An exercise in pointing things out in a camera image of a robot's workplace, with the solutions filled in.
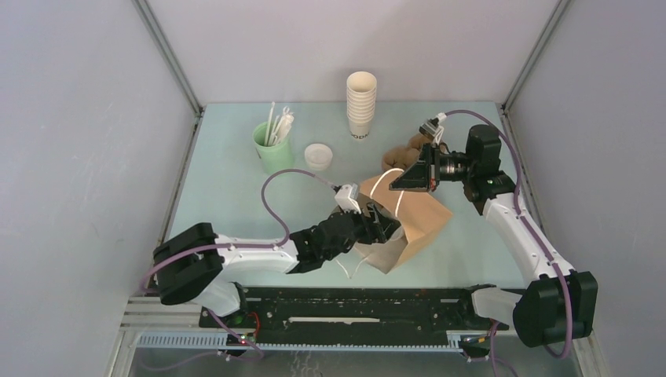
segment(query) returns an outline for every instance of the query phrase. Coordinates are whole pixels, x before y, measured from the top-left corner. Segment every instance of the light blue tabletop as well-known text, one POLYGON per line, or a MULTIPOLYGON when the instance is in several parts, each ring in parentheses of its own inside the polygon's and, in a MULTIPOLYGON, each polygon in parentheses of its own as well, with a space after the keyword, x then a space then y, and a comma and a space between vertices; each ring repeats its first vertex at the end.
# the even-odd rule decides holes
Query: light blue tabletop
MULTIPOLYGON (((481 113, 497 126, 500 117, 492 102, 380 102, 370 135, 357 141, 349 135, 345 103, 277 104, 294 112, 291 146, 295 167, 307 169, 303 151, 312 143, 333 150, 333 163, 320 175, 338 184, 361 182, 381 174, 382 155, 406 145, 423 120, 438 112, 467 109, 481 113)), ((252 131, 268 118, 270 104, 209 104, 203 117, 170 236, 197 222, 210 222, 217 233, 239 238, 278 238, 282 228, 262 206, 260 190, 268 177, 254 150, 252 131)), ((467 131, 480 121, 470 115, 447 118, 444 140, 451 150, 464 151, 467 131)), ((501 168, 515 169, 502 148, 501 168)), ((437 240, 388 274, 363 264, 353 279, 335 262, 306 274, 272 272, 229 276, 247 286, 285 287, 465 287, 497 284, 523 287, 522 278, 496 231, 467 201, 460 182, 442 182, 433 194, 451 212, 437 240)), ((271 207, 292 232, 318 224, 335 208, 333 192, 302 174, 284 174, 267 189, 271 207)), ((338 257, 350 272, 360 261, 351 251, 338 257)))

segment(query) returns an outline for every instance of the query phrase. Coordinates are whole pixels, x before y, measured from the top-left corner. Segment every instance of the green cup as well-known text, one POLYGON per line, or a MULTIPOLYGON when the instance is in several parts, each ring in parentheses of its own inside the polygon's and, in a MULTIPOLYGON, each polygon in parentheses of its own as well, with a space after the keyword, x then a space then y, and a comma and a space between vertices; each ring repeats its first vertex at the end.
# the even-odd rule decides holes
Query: green cup
POLYGON ((291 154, 291 146, 289 144, 291 133, 287 134, 287 137, 285 137, 278 145, 265 147, 264 138, 266 136, 267 126, 268 122, 261 123, 254 129, 252 134, 254 147, 257 149, 259 159, 262 161, 264 171, 267 174, 273 174, 277 171, 294 167, 294 155, 291 154))

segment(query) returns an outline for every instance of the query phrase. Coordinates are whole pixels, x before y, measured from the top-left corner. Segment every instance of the bag handle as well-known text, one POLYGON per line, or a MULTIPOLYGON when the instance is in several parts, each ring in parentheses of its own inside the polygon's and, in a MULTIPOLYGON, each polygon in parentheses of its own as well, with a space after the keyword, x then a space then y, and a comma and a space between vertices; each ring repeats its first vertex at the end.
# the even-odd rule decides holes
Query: bag handle
MULTIPOLYGON (((370 190, 370 199, 372 199, 372 194, 375 193, 375 189, 376 189, 377 186, 379 185, 379 182, 381 182, 382 179, 384 179, 384 177, 385 177, 388 173, 391 173, 391 172, 394 172, 394 171, 404 171, 404 170, 402 170, 402 169, 399 168, 399 167, 394 167, 393 169, 388 169, 387 171, 385 171, 384 174, 382 174, 382 176, 379 177, 379 179, 377 180, 377 182, 375 182, 375 185, 372 186, 372 190, 370 190)), ((397 204, 396 204, 396 210, 395 210, 395 217, 396 217, 396 218, 397 218, 397 210, 400 208, 400 203, 402 202, 402 196, 403 196, 403 195, 404 195, 404 190, 400 191, 400 196, 397 197, 397 204)))

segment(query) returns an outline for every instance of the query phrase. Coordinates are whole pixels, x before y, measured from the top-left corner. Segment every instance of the robotic arm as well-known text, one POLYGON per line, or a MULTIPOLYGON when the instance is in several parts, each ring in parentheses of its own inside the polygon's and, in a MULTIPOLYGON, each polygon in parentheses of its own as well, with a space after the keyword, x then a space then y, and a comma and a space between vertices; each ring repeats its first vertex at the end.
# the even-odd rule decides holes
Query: robotic arm
POLYGON ((515 183, 500 170, 499 131, 487 124, 473 126, 464 153, 445 153, 437 140, 443 132, 439 123, 444 118, 439 115, 420 127, 419 131, 434 143, 423 146, 418 161, 393 181, 390 189, 429 192, 440 181, 461 181, 467 199, 502 237, 518 264, 526 290, 523 295, 496 287, 475 291, 472 302, 478 316, 510 325, 530 347, 565 340, 568 325, 573 328, 573 339, 589 336, 597 282, 589 272, 578 273, 554 249, 522 198, 514 197, 515 183), (561 270, 569 291, 571 324, 567 324, 565 292, 555 266, 561 270))
POLYGON ((242 240, 218 235, 210 223, 194 225, 153 251, 158 264, 194 247, 213 245, 210 251, 181 258, 156 273, 160 301, 164 305, 194 302, 220 317, 228 316, 246 309, 246 302, 241 286, 228 282, 220 274, 223 270, 307 273, 348 252, 356 242, 385 243, 400 222, 383 216, 373 203, 368 204, 368 214, 364 214, 357 196, 358 186, 341 186, 335 194, 341 211, 319 225, 293 232, 281 246, 280 240, 242 240))

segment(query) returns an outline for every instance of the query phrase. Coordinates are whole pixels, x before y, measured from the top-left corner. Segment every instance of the brown paper bag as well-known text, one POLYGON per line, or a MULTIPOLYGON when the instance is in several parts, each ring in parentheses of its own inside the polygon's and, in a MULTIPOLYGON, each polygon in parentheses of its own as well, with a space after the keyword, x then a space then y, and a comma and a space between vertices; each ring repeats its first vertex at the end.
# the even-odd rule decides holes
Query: brown paper bag
POLYGON ((361 208, 372 199, 401 223, 401 229, 386 243, 363 245, 357 243, 354 248, 364 256, 364 260, 383 273, 389 273, 421 249, 430 245, 444 225, 453 217, 453 213, 426 192, 404 192, 397 216, 396 205, 399 191, 390 191, 389 183, 401 174, 400 171, 388 173, 377 185, 371 195, 372 187, 380 176, 370 178, 360 184, 358 201, 361 208))

